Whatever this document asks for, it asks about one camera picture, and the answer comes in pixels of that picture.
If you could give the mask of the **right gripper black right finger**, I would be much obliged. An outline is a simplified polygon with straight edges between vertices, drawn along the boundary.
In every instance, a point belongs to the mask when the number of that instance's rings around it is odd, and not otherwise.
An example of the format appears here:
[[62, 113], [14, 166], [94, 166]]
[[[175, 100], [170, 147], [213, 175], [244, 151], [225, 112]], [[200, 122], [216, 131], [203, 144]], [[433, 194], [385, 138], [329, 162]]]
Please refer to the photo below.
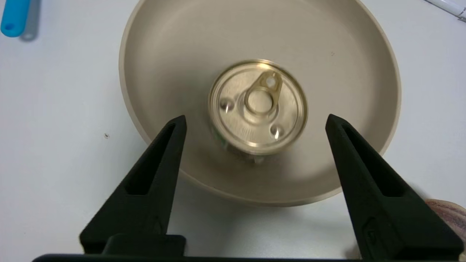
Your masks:
[[459, 260], [461, 238], [348, 121], [330, 114], [325, 131], [364, 260]]

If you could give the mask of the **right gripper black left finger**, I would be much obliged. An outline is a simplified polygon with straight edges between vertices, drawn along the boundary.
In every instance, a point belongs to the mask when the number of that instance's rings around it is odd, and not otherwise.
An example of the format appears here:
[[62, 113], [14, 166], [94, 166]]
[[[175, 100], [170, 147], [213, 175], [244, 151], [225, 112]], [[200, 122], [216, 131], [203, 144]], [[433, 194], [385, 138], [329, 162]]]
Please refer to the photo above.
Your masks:
[[85, 254], [184, 255], [185, 237], [167, 229], [186, 133], [185, 116], [168, 121], [81, 232]]

